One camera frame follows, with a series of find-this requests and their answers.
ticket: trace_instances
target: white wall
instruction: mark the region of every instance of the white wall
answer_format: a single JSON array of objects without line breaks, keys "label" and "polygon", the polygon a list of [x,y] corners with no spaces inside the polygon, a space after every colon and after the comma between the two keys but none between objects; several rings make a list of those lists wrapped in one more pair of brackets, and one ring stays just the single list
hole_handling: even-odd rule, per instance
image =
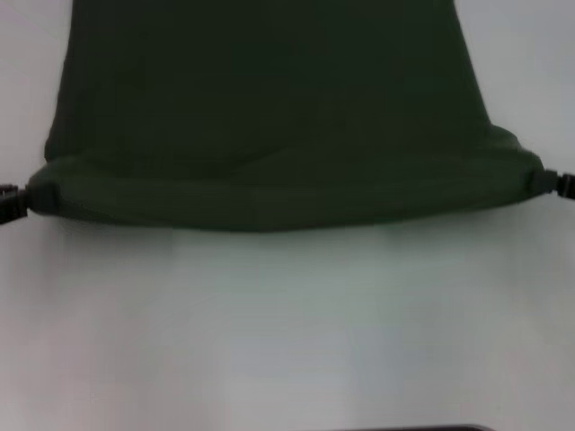
[{"label": "white wall", "polygon": [[[0,0],[0,172],[41,165],[70,0]],[[459,4],[495,123],[575,171],[575,4]],[[0,428],[575,422],[575,203],[268,236],[0,230]]]}]

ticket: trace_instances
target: dark green bag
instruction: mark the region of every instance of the dark green bag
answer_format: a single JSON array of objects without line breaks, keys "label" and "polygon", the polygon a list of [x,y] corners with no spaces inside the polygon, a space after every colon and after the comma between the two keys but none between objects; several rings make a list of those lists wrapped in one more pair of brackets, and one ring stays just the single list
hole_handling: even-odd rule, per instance
[{"label": "dark green bag", "polygon": [[490,123],[451,0],[75,0],[46,160],[4,222],[279,231],[575,197]]}]

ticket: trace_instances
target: white background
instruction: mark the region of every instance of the white background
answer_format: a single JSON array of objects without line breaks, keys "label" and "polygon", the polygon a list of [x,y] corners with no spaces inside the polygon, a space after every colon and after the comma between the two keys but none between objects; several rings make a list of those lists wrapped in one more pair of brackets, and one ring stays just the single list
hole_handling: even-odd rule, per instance
[{"label": "white background", "polygon": [[[575,171],[575,3],[458,4],[493,122]],[[70,0],[0,0],[0,172],[41,166]],[[0,429],[575,424],[575,203],[277,235],[0,230]]]}]

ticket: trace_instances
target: green fabric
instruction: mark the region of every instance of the green fabric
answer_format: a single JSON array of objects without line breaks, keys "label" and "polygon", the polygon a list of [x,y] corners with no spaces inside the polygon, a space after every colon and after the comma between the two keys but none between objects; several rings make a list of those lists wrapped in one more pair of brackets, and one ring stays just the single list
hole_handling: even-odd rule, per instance
[{"label": "green fabric", "polygon": [[75,0],[46,159],[59,216],[235,231],[504,206],[543,170],[451,0]]}]

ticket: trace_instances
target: white surface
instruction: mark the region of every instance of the white surface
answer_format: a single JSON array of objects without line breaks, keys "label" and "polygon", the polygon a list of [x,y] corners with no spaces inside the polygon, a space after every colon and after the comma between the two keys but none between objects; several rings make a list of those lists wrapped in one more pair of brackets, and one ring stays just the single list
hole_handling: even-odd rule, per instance
[{"label": "white surface", "polygon": [[[0,168],[41,164],[69,0],[0,0]],[[567,0],[459,5],[494,122],[575,170]],[[279,235],[0,230],[0,429],[573,429],[575,206]]]}]

